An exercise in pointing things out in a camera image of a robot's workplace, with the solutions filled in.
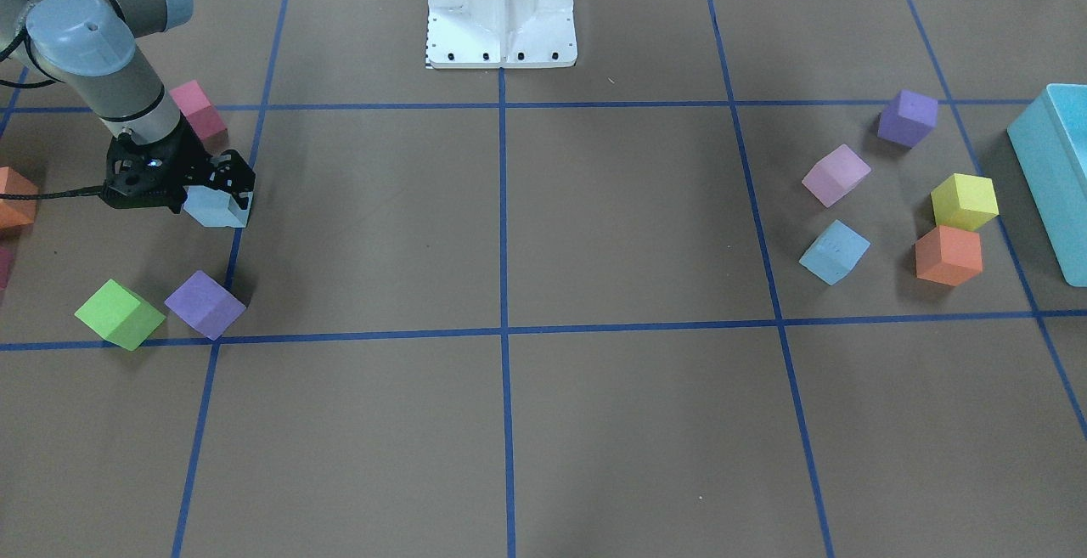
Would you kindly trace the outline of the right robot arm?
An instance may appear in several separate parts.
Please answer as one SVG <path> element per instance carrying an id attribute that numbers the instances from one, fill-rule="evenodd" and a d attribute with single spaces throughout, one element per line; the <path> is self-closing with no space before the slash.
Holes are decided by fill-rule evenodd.
<path id="1" fill-rule="evenodd" d="M 167 89 L 138 46 L 191 16 L 193 0 L 3 0 L 3 59 L 67 85 L 111 132 L 104 182 L 66 197 L 247 224 L 257 176 L 217 107 L 198 82 Z"/>

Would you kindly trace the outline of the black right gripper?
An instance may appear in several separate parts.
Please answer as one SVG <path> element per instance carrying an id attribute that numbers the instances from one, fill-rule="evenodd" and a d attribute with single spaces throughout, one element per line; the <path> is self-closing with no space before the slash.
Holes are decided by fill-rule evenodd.
<path id="1" fill-rule="evenodd" d="M 255 191 L 257 174 L 234 149 L 220 154 L 195 151 L 193 142 L 183 144 L 166 178 L 166 207 L 177 215 L 188 199 L 187 187 L 203 186 L 230 193 L 238 210 L 250 209 L 250 193 Z"/>

